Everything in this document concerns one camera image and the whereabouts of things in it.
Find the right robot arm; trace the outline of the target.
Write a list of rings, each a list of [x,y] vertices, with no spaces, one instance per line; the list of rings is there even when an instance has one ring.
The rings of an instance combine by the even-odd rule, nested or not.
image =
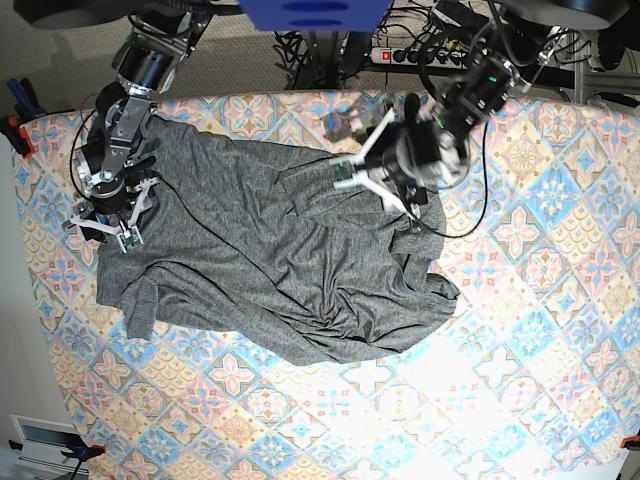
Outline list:
[[[160,181],[147,149],[154,97],[169,89],[214,15],[203,1],[158,1],[128,14],[132,31],[114,59],[117,77],[82,122],[89,130],[85,144],[71,149],[79,201],[64,228],[76,228],[87,241],[114,240],[122,252],[142,244],[141,219]]]

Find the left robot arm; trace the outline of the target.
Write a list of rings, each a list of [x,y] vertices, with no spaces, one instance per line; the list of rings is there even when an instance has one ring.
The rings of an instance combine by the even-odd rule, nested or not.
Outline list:
[[[574,25],[552,23],[549,33],[534,42],[532,53],[520,58],[496,3],[489,10],[488,22],[469,44],[463,76],[446,92],[435,87],[426,70],[430,46],[420,47],[418,75],[432,100],[430,108],[424,110],[415,93],[405,97],[401,109],[388,105],[357,153],[330,160],[335,189],[366,189],[381,199],[385,210],[406,215],[422,231],[436,231],[422,220],[420,207],[429,194],[466,179],[471,170],[469,135],[488,125],[517,84],[529,84],[522,77],[524,69],[544,68],[565,37],[582,33]]]

